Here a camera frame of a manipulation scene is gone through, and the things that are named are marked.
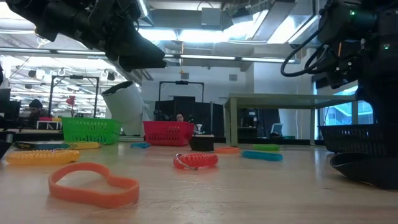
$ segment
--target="ceiling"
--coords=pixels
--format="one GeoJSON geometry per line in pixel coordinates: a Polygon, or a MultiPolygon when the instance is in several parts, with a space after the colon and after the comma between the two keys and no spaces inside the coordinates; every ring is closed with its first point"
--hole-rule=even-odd
{"type": "MultiPolygon", "coordinates": [[[[272,57],[285,58],[290,52],[289,44],[285,44],[299,30],[305,26],[310,19],[313,20],[309,26],[291,44],[302,42],[305,36],[310,35],[317,28],[317,17],[313,17],[313,0],[291,1],[276,7],[280,1],[186,1],[186,0],[151,0],[149,17],[155,22],[154,27],[146,27],[145,22],[140,28],[140,33],[152,40],[160,49],[167,54],[190,54],[190,55],[222,55],[235,57],[272,57]],[[200,25],[202,20],[201,10],[213,7],[221,9],[221,18],[227,22],[222,23],[221,30],[208,31],[208,28],[200,25]],[[231,16],[234,10],[247,7],[253,14],[253,21],[233,25],[231,16]],[[277,23],[275,29],[266,24],[277,23]],[[185,26],[201,27],[205,32],[201,35],[192,34],[194,41],[184,37],[190,29],[182,29],[185,26]],[[158,35],[150,35],[153,30],[159,30],[158,35]],[[163,31],[171,34],[172,38],[159,38],[163,31]],[[220,39],[220,35],[228,35],[226,39],[220,39]]],[[[4,2],[0,2],[0,47],[27,48],[27,49],[56,49],[56,50],[84,50],[88,49],[81,43],[64,35],[58,35],[55,42],[48,42],[34,34],[34,25],[24,18],[14,14],[8,9],[4,2]]],[[[27,105],[34,98],[40,97],[45,106],[48,106],[48,92],[52,75],[59,73],[68,75],[84,75],[86,77],[99,77],[99,93],[109,86],[124,80],[134,80],[137,84],[142,79],[151,80],[152,77],[145,70],[133,70],[127,73],[109,60],[87,59],[87,58],[65,58],[56,55],[46,57],[32,54],[3,54],[0,58],[8,64],[8,72],[12,74],[10,83],[15,100],[22,100],[27,105]],[[36,77],[29,76],[29,71],[36,70],[36,77]],[[114,81],[107,79],[108,73],[115,75],[114,81]]],[[[245,71],[251,62],[234,62],[222,60],[195,60],[195,59],[168,59],[169,66],[201,66],[201,67],[236,67],[245,71]]],[[[65,78],[57,79],[59,84],[54,88],[57,93],[54,96],[53,108],[57,111],[70,111],[66,104],[68,95],[76,95],[76,108],[84,113],[92,113],[96,88],[89,80],[71,80],[65,78]]],[[[98,100],[100,115],[104,115],[105,103],[98,100]]]]}

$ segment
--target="plastic basket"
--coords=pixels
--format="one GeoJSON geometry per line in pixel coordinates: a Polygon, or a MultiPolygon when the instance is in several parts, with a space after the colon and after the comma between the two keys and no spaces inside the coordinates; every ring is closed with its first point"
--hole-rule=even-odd
{"type": "Polygon", "coordinates": [[[392,156],[396,148],[388,147],[382,130],[375,124],[319,127],[325,146],[331,152],[363,152],[375,156],[392,156]]]}
{"type": "Polygon", "coordinates": [[[121,123],[113,119],[62,118],[65,141],[114,144],[119,141],[121,123]]]}
{"type": "Polygon", "coordinates": [[[193,124],[178,121],[144,121],[145,140],[155,146],[186,146],[193,124]]]}

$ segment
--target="wooden table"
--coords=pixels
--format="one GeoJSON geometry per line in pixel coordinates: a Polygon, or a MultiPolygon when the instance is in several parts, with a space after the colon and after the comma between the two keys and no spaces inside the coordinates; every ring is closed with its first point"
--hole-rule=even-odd
{"type": "MultiPolygon", "coordinates": [[[[52,198],[49,174],[59,167],[0,167],[0,219],[6,223],[397,223],[395,192],[348,181],[328,163],[332,154],[310,146],[284,147],[282,162],[220,156],[218,167],[176,170],[187,147],[131,149],[129,144],[81,152],[80,161],[107,165],[138,179],[140,199],[109,210],[52,198]]],[[[90,172],[62,185],[115,192],[90,172]]]]}
{"type": "Polygon", "coordinates": [[[355,96],[230,93],[225,103],[226,142],[238,145],[238,108],[310,110],[310,144],[315,145],[315,110],[342,103],[353,103],[353,124],[358,123],[355,96]]]}

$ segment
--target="green basket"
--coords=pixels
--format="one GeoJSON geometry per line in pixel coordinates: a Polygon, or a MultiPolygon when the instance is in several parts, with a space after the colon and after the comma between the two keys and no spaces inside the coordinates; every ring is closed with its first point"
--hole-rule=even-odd
{"type": "Polygon", "coordinates": [[[113,119],[62,118],[65,141],[114,144],[119,141],[121,124],[113,119]]]}

